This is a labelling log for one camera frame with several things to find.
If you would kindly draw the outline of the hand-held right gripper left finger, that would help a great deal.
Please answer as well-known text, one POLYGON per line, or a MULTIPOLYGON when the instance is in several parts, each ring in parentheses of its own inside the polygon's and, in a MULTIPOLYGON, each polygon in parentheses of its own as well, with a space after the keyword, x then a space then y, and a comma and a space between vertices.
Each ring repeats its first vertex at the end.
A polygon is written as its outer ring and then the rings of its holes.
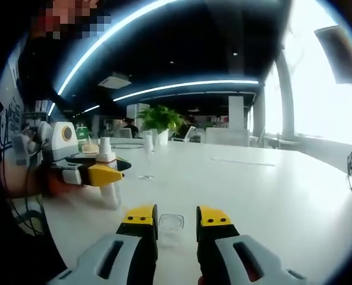
POLYGON ((75 268, 49 284, 152 284, 158 260, 158 208, 144 205, 127 211, 114 234, 85 250, 75 268))

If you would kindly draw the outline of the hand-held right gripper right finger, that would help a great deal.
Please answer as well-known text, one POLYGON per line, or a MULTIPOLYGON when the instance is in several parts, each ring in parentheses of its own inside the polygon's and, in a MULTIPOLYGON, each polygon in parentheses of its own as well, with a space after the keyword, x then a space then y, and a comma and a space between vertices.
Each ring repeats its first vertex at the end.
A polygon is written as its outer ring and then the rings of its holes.
POLYGON ((280 259, 249 235, 241 235, 228 215, 196 207, 197 260, 206 284, 309 284, 285 270, 280 259))

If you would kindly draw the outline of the person's left hand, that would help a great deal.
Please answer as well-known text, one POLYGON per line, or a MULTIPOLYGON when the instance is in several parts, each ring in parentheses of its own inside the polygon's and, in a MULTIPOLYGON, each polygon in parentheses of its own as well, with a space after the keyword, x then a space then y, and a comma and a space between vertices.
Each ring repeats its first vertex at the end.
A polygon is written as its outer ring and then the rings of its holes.
POLYGON ((48 187, 49 187, 49 192, 52 195, 61 195, 64 193, 81 190, 84 188, 84 185, 67 184, 65 182, 61 182, 56 177, 49 177, 48 187))

